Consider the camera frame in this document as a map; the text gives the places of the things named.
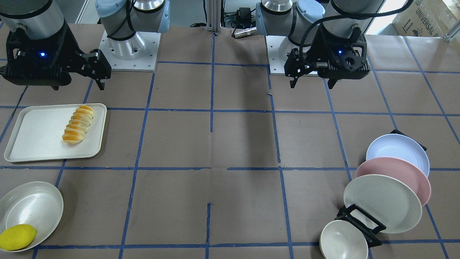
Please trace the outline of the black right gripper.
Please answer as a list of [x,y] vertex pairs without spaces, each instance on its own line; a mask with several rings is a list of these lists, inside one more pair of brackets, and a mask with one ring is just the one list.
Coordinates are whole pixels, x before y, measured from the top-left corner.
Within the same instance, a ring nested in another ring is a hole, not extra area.
[[71,83],[71,73],[77,73],[95,80],[103,91],[111,78],[112,69],[102,50],[82,51],[66,21],[56,34],[39,40],[17,28],[9,33],[5,48],[7,64],[1,67],[1,75],[16,85],[58,90]]

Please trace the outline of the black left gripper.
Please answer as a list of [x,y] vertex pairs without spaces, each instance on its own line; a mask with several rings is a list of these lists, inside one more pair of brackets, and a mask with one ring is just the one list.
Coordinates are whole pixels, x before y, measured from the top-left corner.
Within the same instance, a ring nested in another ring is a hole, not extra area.
[[285,76],[290,78],[290,88],[296,87],[298,78],[317,72],[326,78],[332,90],[338,80],[360,80],[370,73],[367,61],[367,42],[361,28],[352,28],[349,38],[340,38],[320,25],[309,50],[304,54],[292,49],[284,64]]

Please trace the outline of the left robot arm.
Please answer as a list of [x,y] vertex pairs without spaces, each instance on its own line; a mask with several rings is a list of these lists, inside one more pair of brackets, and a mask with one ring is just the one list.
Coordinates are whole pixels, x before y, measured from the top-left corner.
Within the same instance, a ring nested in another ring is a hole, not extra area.
[[380,0],[331,0],[323,7],[315,0],[262,0],[256,5],[258,34],[286,36],[284,74],[294,88],[312,72],[327,79],[329,89],[338,80],[360,80],[370,73],[363,27],[375,14]]

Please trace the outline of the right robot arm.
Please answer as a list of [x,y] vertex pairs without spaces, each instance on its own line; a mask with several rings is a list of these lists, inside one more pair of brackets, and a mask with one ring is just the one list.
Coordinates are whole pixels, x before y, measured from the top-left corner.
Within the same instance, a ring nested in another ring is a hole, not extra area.
[[[97,0],[97,14],[107,33],[110,51],[120,59],[137,58],[147,47],[141,32],[165,33],[170,24],[168,0]],[[10,29],[2,77],[16,85],[60,86],[70,73],[93,79],[100,90],[111,78],[104,52],[79,47],[54,0],[2,0],[1,19]]]

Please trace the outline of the arm mounting base plate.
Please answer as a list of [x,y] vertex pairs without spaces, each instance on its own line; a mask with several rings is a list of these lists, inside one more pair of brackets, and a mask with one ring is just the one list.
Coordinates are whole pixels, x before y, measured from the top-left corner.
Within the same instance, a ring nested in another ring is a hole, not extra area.
[[137,32],[133,38],[115,41],[104,31],[99,49],[114,72],[154,72],[161,33]]
[[266,36],[267,55],[271,75],[285,76],[284,65],[292,49],[298,49],[287,36]]

